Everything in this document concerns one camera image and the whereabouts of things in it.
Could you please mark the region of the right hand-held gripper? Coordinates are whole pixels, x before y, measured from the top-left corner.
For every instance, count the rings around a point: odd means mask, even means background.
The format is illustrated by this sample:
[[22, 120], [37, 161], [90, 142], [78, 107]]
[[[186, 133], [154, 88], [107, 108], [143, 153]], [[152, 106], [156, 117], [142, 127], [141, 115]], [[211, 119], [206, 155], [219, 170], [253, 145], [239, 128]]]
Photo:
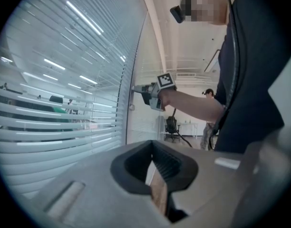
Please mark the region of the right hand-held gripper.
[[132, 91], [140, 93], [146, 105], [151, 109], [163, 111], [162, 100], [159, 98], [159, 93], [164, 89], [177, 90], [175, 81], [170, 73], [165, 73], [156, 77], [156, 81], [147, 85], [135, 85]]

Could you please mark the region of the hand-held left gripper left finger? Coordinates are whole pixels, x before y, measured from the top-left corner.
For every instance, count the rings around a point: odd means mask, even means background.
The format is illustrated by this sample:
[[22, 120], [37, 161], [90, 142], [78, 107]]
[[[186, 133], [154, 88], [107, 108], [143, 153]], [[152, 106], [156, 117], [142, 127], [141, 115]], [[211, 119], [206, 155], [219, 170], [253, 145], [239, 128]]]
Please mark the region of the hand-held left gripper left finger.
[[152, 162], [152, 141], [142, 141], [117, 148], [110, 172], [114, 181], [125, 191], [135, 195], [151, 195], [146, 185], [147, 171]]

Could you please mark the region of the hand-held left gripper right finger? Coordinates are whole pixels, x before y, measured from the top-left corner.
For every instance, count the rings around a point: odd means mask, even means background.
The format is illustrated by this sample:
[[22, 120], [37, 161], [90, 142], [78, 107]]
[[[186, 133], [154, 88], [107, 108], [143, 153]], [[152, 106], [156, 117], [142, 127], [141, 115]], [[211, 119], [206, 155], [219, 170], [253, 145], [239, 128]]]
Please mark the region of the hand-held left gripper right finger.
[[158, 141], [152, 141], [152, 161], [165, 181], [168, 192], [187, 189], [198, 174], [194, 159]]

